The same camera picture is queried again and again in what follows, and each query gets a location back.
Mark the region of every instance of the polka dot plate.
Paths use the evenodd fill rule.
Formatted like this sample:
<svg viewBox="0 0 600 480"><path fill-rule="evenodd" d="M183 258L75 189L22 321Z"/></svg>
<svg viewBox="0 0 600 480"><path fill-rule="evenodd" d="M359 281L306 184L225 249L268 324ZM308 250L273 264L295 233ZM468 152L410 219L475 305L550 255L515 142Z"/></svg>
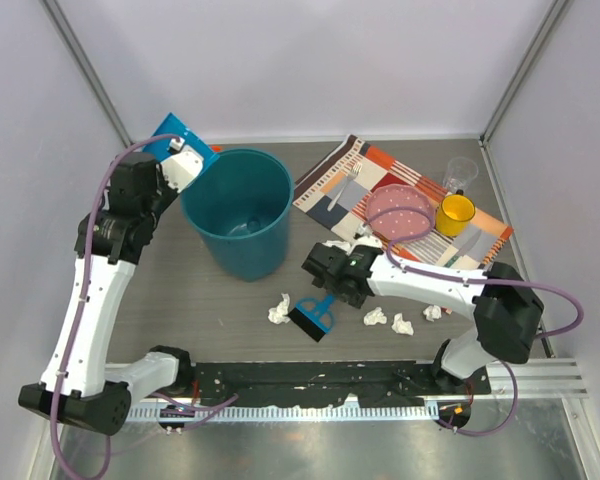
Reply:
<svg viewBox="0 0 600 480"><path fill-rule="evenodd" d="M377 189L367 200L367 219L392 207L412 207L433 220L434 209L429 199L414 187L408 185L387 185ZM429 229L426 218L416 212L390 212L381 215L371 223L371 228L387 240L400 237L418 236Z"/></svg>

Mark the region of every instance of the placemat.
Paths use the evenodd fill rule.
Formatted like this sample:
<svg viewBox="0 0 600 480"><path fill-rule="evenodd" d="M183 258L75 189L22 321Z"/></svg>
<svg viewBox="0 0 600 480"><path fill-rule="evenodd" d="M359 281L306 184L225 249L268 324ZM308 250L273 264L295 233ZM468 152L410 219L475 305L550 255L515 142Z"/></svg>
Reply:
<svg viewBox="0 0 600 480"><path fill-rule="evenodd" d="M327 206L340 191L341 182L345 181L347 172L357 161L362 162L360 175L349 183L335 207L327 211ZM366 202L371 193L391 184L417 188L434 208L449 193L379 148L349 135L339 147L300 177L296 182L293 204L338 237L352 242L358 226L365 220ZM510 226L477 209L471 223L457 237L447 237L434 230L415 242L396 245L394 253L432 265L473 269L492 262L512 233ZM376 235L386 249L387 240Z"/></svg>

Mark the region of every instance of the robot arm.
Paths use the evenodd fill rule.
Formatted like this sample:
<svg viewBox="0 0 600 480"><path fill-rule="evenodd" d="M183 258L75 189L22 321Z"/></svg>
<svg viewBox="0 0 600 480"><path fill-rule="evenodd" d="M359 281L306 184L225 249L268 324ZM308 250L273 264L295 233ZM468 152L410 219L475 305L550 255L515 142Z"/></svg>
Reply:
<svg viewBox="0 0 600 480"><path fill-rule="evenodd" d="M313 284L337 299L360 308L367 296L394 296L448 307L475 325L457 339L445 342L432 365L437 379L457 383L494 360L526 363L544 306L529 288L469 283L473 279L521 280L509 265L495 263L486 270L452 270L400 259L434 274L453 275L452 282L393 265L379 240L362 237L350 250L316 244L302 268L314 276Z"/></svg>
<svg viewBox="0 0 600 480"><path fill-rule="evenodd" d="M174 155L158 163L147 153L133 153L110 180L94 228L91 279L82 322L62 385L59 418L112 435L122 427L128 409L164 387L186 388L192 377L187 352L156 347L124 369L105 371L106 353L124 291L153 237L160 216L203 168L203 158L183 142L172 142ZM75 279L54 353L38 384L22 387L19 404L48 416L60 359L81 290L88 216L78 228Z"/></svg>

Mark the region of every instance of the clear glass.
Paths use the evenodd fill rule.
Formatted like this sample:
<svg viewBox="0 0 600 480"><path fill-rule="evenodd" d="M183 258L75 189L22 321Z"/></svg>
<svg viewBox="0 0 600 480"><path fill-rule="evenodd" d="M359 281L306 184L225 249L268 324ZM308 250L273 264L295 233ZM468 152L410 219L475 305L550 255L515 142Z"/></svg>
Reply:
<svg viewBox="0 0 600 480"><path fill-rule="evenodd" d="M451 193L457 193L458 190L466 193L469 185L477 176L478 165L476 162L466 157L452 158L447 166L442 186Z"/></svg>

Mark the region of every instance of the yellow mug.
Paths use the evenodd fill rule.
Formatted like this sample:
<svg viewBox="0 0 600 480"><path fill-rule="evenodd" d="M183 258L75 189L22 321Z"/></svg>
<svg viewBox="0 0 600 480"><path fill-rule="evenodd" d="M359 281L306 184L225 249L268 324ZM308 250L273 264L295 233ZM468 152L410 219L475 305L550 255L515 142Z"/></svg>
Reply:
<svg viewBox="0 0 600 480"><path fill-rule="evenodd" d="M476 206L464 195L444 197L436 212L436 230L448 237L459 235L476 215Z"/></svg>

